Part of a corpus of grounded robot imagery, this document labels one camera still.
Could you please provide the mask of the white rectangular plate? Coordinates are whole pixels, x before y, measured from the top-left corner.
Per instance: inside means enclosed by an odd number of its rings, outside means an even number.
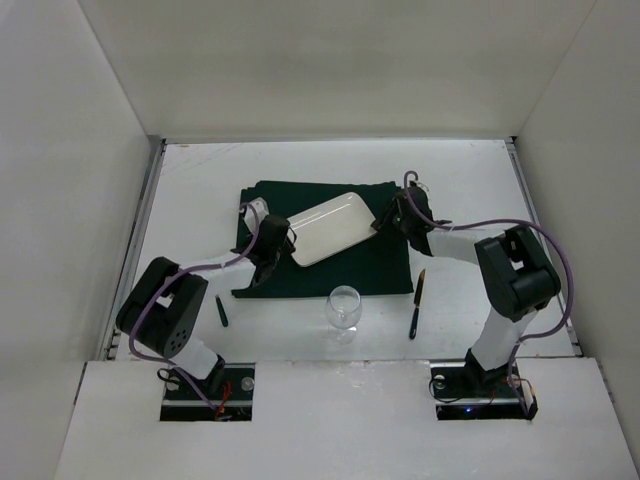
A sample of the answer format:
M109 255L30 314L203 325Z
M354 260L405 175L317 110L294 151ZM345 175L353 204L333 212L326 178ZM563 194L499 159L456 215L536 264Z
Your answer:
M373 237L375 217L355 192L334 197L288 218L293 261L309 267Z

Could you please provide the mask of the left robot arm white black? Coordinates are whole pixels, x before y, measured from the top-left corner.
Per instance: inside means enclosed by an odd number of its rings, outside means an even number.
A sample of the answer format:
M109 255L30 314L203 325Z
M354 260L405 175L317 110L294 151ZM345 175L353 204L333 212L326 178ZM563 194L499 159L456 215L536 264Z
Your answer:
M243 246L202 265L182 267L166 257L153 259L116 317L131 353L170 364L174 374L206 396L216 393L225 361L193 336L207 289L231 293L264 283L280 258L294 251L289 230L287 219L268 214Z

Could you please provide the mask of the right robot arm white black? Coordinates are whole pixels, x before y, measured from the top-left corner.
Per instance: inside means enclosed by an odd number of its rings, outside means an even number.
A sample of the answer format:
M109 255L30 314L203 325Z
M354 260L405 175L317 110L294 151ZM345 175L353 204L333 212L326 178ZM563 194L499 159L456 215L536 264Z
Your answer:
M525 220L491 220L453 225L435 220L426 192L412 182L397 192L371 227L402 236L426 256L476 266L490 311L477 341L465 356L466 376L477 383L504 378L519 343L537 312L561 290L560 277Z

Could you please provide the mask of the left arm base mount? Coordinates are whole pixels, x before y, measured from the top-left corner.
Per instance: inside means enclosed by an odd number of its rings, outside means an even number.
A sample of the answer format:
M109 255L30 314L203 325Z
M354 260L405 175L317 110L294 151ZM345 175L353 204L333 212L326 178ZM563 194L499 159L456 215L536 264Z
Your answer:
M195 380L207 396L203 401L173 368L160 368L164 383L159 420L162 422L248 422L252 420L256 368L254 364L227 364L221 375L207 385Z

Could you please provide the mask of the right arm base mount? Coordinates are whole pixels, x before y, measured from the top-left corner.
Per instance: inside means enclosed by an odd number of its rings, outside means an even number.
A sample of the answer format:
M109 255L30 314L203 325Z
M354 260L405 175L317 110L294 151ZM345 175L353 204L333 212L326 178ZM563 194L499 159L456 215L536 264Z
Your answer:
M538 401L516 364L485 371L471 355L430 364L428 389L440 421L533 420Z

